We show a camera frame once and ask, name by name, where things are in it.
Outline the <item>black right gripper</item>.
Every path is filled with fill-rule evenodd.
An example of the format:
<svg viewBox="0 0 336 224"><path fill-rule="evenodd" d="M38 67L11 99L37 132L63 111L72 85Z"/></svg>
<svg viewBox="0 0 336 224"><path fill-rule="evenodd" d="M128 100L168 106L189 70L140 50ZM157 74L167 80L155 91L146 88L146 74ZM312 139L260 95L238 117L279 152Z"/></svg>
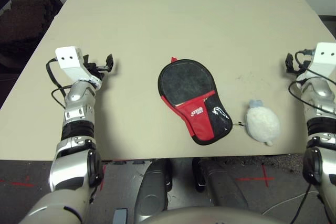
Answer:
<svg viewBox="0 0 336 224"><path fill-rule="evenodd" d="M286 73L292 73L296 77L300 76L301 74L305 73L308 69L310 63L304 62L303 64L299 65L298 70L293 69L293 56L291 53L287 53L286 56Z"/></svg>

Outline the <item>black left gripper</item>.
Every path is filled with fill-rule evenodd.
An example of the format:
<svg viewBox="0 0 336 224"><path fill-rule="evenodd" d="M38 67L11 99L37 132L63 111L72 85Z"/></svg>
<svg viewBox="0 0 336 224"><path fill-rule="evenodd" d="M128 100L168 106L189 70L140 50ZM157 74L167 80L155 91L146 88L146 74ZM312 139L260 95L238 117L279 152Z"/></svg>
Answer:
<svg viewBox="0 0 336 224"><path fill-rule="evenodd" d="M109 54L106 58L106 66L97 66L95 63L89 63L89 55L86 54L83 56L83 64L88 65L88 71L93 76L97 77L98 79L103 79L105 72L111 72L114 61L112 54Z"/></svg>

